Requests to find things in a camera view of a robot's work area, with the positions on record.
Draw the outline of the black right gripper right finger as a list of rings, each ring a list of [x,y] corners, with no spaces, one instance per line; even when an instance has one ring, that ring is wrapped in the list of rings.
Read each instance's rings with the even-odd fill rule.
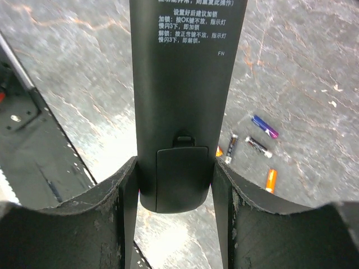
[[[358,267],[358,202],[299,205],[221,160],[212,193],[224,268]]]

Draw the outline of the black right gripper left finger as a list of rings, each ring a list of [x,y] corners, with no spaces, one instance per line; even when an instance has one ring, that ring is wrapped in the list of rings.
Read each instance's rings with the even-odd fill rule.
[[[130,268],[137,160],[56,207],[1,203],[2,268]]]

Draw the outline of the black remote control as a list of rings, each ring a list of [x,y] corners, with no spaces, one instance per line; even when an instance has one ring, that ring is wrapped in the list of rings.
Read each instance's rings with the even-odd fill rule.
[[[171,214],[206,199],[246,1],[131,1],[140,201]]]

